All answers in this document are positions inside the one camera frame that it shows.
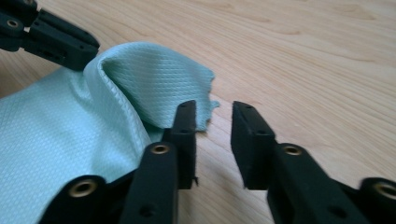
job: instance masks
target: cloth fold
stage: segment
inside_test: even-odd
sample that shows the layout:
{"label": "cloth fold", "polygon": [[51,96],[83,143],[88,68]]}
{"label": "cloth fold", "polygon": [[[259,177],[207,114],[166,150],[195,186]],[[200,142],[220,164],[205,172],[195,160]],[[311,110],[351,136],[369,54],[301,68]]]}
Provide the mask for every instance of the cloth fold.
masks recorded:
{"label": "cloth fold", "polygon": [[107,182],[134,170],[146,145],[197,104],[204,131],[218,102],[213,73],[147,42],[116,46],[83,72],[61,68],[0,99],[0,223],[37,222],[60,188],[80,175]]}

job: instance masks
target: wooden table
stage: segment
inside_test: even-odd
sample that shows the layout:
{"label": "wooden table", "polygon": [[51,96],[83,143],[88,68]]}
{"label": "wooden table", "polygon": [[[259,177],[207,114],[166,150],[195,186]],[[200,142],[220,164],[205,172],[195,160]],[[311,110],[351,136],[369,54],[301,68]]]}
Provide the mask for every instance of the wooden table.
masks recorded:
{"label": "wooden table", "polygon": [[[101,42],[174,49],[211,68],[221,107],[198,135],[199,188],[180,223],[273,223],[264,191],[243,189],[230,147],[232,102],[254,105],[279,142],[309,150],[334,179],[396,179],[395,1],[39,0]],[[59,66],[0,51],[0,97]]]}

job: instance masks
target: mounting hole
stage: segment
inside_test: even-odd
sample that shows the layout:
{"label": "mounting hole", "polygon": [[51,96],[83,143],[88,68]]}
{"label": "mounting hole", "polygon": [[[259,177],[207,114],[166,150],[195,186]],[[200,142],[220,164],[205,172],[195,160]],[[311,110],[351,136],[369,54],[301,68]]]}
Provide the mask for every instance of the mounting hole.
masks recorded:
{"label": "mounting hole", "polygon": [[338,206],[329,206],[327,207],[327,210],[329,210],[330,213],[335,215],[336,217],[339,218],[346,218],[347,217],[347,212]]}
{"label": "mounting hole", "polygon": [[284,147],[283,150],[291,156],[300,156],[303,152],[297,147]]}
{"label": "mounting hole", "polygon": [[7,21],[7,25],[12,28],[17,28],[19,26],[16,21],[12,21],[12,20]]}
{"label": "mounting hole", "polygon": [[187,129],[182,129],[182,130],[180,130],[180,132],[181,132],[181,133],[189,133],[189,130],[187,130]]}
{"label": "mounting hole", "polygon": [[396,200],[396,188],[390,184],[380,182],[374,185],[374,188],[378,193],[382,194],[383,196],[390,198],[392,200]]}
{"label": "mounting hole", "polygon": [[155,216],[155,206],[153,204],[143,205],[139,210],[139,214],[142,217],[154,217]]}
{"label": "mounting hole", "polygon": [[265,130],[258,130],[257,134],[266,134],[267,132]]}
{"label": "mounting hole", "polygon": [[93,180],[81,180],[69,190],[69,195],[73,198],[85,197],[92,194],[96,188],[97,184]]}
{"label": "mounting hole", "polygon": [[169,151],[169,147],[167,146],[155,146],[151,149],[151,152],[154,154],[164,154]]}

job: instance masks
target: microfiber cloth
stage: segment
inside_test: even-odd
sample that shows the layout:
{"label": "microfiber cloth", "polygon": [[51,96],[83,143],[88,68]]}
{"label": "microfiber cloth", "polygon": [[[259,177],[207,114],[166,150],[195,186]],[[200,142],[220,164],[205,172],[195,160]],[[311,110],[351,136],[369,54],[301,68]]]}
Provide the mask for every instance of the microfiber cloth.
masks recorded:
{"label": "microfiber cloth", "polygon": [[131,172],[183,102],[196,101],[204,131],[218,106],[209,100],[213,78],[175,51],[136,42],[0,99],[0,223],[37,222],[78,176],[111,182]]}

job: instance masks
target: light blue cloth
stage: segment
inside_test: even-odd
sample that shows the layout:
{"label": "light blue cloth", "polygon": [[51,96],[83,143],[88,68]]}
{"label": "light blue cloth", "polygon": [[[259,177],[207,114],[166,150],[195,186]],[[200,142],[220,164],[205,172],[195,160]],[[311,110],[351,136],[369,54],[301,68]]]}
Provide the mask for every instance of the light blue cloth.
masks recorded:
{"label": "light blue cloth", "polygon": [[213,78],[177,52],[137,42],[107,50],[84,72],[61,68],[0,99],[0,223],[37,222],[77,176],[111,182],[132,171],[185,101],[196,101],[205,130],[219,105],[209,100]]}

